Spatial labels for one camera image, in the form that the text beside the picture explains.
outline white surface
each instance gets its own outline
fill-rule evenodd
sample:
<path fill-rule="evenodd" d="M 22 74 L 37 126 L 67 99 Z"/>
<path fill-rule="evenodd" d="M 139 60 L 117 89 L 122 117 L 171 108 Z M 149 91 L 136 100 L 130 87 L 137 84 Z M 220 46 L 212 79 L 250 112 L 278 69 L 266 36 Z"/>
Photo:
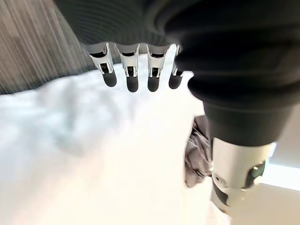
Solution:
<path fill-rule="evenodd" d="M 183 182 L 186 140 L 203 109 L 186 88 L 191 74 L 167 87 L 174 52 L 155 93 L 142 55 L 136 93 L 118 64 L 114 88 L 92 71 L 1 96 L 0 224 L 207 224 L 211 181 Z"/>

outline black flexible sleeve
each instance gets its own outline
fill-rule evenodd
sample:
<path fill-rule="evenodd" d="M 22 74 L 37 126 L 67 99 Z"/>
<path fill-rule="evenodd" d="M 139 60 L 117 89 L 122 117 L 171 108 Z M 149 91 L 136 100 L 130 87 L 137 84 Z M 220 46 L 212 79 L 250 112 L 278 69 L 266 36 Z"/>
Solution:
<path fill-rule="evenodd" d="M 203 0 L 165 26 L 204 104 L 211 137 L 244 146 L 278 139 L 300 100 L 300 2 Z"/>

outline white plastic casing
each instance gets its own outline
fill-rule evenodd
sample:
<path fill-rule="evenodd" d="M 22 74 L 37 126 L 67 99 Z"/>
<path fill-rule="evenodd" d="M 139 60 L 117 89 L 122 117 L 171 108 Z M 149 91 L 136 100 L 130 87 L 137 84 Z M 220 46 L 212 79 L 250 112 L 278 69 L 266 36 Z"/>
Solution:
<path fill-rule="evenodd" d="M 129 77 L 129 73 L 128 73 L 128 67 L 133 67 L 134 73 L 133 73 L 133 77 L 137 76 L 137 69 L 138 69 L 138 59 L 139 59 L 139 45 L 135 50 L 134 55 L 132 56 L 124 56 L 121 52 L 120 52 L 120 57 L 121 57 L 121 61 L 122 61 L 122 65 L 126 74 L 126 77 Z"/>
<path fill-rule="evenodd" d="M 113 60 L 112 60 L 112 55 L 111 51 L 109 49 L 108 43 L 106 43 L 106 55 L 101 57 L 101 58 L 95 58 L 90 55 L 91 59 L 93 60 L 95 66 L 100 70 L 102 74 L 105 74 L 101 68 L 100 64 L 106 63 L 108 72 L 111 74 L 113 72 Z"/>
<path fill-rule="evenodd" d="M 250 188 L 245 188 L 248 172 L 265 161 L 265 169 L 269 158 L 273 155 L 276 143 L 246 147 L 227 143 L 218 138 L 213 139 L 212 178 L 216 186 L 228 195 L 226 204 L 234 205 L 243 200 Z M 258 184 L 261 176 L 254 180 Z"/>

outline gray wood grain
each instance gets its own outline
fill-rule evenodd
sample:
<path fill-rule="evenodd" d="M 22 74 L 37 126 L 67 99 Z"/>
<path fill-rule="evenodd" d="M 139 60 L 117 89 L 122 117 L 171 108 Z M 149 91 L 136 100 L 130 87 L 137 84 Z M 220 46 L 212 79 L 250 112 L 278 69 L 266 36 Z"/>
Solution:
<path fill-rule="evenodd" d="M 120 56 L 112 47 L 114 63 Z M 146 52 L 146 46 L 140 47 Z M 0 94 L 95 69 L 52 0 L 0 0 Z"/>

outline wall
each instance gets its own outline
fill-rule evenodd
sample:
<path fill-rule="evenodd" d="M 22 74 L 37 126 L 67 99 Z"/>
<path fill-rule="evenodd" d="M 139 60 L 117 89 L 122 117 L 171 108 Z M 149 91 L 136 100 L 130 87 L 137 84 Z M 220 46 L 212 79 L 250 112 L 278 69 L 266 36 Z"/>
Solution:
<path fill-rule="evenodd" d="M 300 105 L 294 110 L 278 141 L 271 163 L 300 168 Z"/>

